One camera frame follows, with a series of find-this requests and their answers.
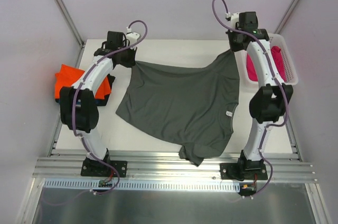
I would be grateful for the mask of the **dark grey t shirt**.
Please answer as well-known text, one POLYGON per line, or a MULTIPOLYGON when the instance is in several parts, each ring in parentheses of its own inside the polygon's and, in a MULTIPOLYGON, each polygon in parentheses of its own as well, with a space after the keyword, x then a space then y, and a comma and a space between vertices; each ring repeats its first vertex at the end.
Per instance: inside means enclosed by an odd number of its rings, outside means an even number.
POLYGON ((137 62, 116 113, 142 132, 179 145, 179 157, 198 166, 229 143, 239 87, 229 50, 203 68, 137 62))

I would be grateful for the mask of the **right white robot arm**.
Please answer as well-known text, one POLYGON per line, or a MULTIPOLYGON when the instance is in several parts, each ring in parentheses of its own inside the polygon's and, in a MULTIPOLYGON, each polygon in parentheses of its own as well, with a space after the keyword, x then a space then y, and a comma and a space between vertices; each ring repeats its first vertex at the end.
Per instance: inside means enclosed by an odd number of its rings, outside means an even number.
POLYGON ((292 85, 284 82, 275 65, 265 29, 258 26, 256 12, 227 13, 230 49, 245 51, 251 58, 258 79, 258 91, 249 103, 252 126, 248 141, 237 163, 226 168, 226 175, 234 180, 267 179, 263 152, 270 131, 279 127, 280 117, 288 117, 288 103, 293 95, 292 85))

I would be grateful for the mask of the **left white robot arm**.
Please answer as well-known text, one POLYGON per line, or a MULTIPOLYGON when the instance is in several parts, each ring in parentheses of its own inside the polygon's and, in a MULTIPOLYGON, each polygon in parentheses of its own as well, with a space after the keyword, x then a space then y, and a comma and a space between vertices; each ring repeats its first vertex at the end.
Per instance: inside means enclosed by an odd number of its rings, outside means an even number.
POLYGON ((106 41, 95 51, 89 68, 75 83, 60 90, 61 121, 80 139, 87 151, 86 160, 93 163, 92 168, 98 175, 108 174, 111 163, 109 151, 97 130, 99 111, 95 95, 115 66, 131 68, 135 65, 140 40, 141 35, 130 28, 126 34, 109 31, 106 41))

